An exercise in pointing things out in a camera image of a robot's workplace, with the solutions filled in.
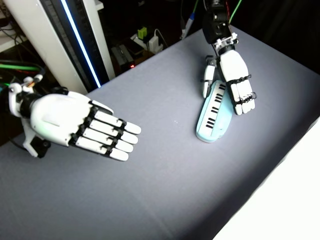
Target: blue light strip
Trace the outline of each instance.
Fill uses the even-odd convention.
[[[68,5],[67,5],[67,2],[66,2],[66,0],[61,0],[61,3],[62,3],[62,5],[63,5],[64,11],[65,11],[65,13],[66,13],[66,16],[67,16],[68,19],[69,19],[69,22],[70,22],[70,24],[71,24],[71,27],[72,27],[73,32],[74,32],[74,34],[75,34],[75,37],[76,37],[76,39],[78,40],[78,43],[79,43],[79,45],[80,45],[80,48],[81,48],[81,50],[82,50],[82,52],[83,52],[83,55],[84,55],[84,57],[85,57],[85,60],[86,60],[86,62],[88,63],[88,66],[89,66],[89,68],[90,68],[90,70],[91,70],[91,73],[92,73],[93,78],[94,78],[94,80],[95,80],[95,82],[96,82],[96,85],[98,86],[98,88],[100,88],[100,87],[101,87],[101,84],[100,84],[100,82],[99,82],[99,80],[98,80],[98,77],[97,77],[97,75],[96,75],[96,72],[95,72],[95,70],[94,70],[94,67],[93,67],[92,64],[91,64],[91,61],[90,61],[89,56],[88,56],[88,54],[87,54],[86,48],[85,48],[85,46],[84,46],[84,43],[82,42],[82,39],[81,39],[81,37],[80,37],[80,35],[79,35],[79,32],[78,32],[78,29],[77,29],[77,27],[76,27],[75,21],[74,21],[74,19],[72,18],[72,15],[71,15],[71,13],[70,13],[70,10],[69,10],[69,7],[68,7]]]

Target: tabletop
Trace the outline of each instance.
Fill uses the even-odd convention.
[[[214,143],[196,137],[214,54],[196,32],[88,95],[141,126],[127,162],[0,147],[0,239],[212,239],[320,114],[318,74],[233,30],[256,109]]]

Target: piano keyboard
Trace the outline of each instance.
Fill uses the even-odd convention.
[[[200,114],[196,128],[198,138],[205,142],[214,142],[220,138],[228,128],[232,112],[233,107],[226,91],[226,84],[217,80],[212,84],[211,93],[206,98]]]

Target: yellow-green connector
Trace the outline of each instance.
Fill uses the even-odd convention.
[[[143,28],[138,30],[138,38],[143,40],[147,36],[147,28],[144,26]]]

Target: robotic arm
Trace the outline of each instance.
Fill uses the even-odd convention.
[[[9,109],[21,118],[23,146],[33,157],[44,157],[53,142],[128,160],[141,133],[139,126],[114,117],[109,107],[65,87],[41,96],[33,86],[42,78],[38,74],[26,77],[23,84],[9,85]]]
[[[235,50],[239,41],[236,33],[231,33],[225,1],[205,1],[207,12],[203,18],[203,33],[208,44],[212,45],[216,64],[206,67],[203,83],[203,97],[211,90],[213,76],[218,68],[228,87],[234,111],[237,115],[248,113],[255,108],[256,93],[253,92],[247,65]]]

